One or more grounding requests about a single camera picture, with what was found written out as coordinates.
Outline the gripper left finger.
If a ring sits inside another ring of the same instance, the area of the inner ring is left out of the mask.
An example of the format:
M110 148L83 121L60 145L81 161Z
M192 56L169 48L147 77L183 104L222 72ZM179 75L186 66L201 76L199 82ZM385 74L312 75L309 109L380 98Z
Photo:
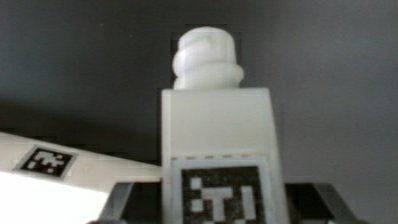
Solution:
M99 217L87 224L128 224L122 214L133 186L133 183L117 183L113 185Z

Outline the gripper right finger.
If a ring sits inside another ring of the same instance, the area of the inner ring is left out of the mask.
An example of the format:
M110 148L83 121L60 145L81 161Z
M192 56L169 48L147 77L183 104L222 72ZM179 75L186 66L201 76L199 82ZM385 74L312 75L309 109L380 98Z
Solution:
M334 186L328 183L314 183L312 186L327 209L327 214L321 217L325 224L368 224L357 218Z

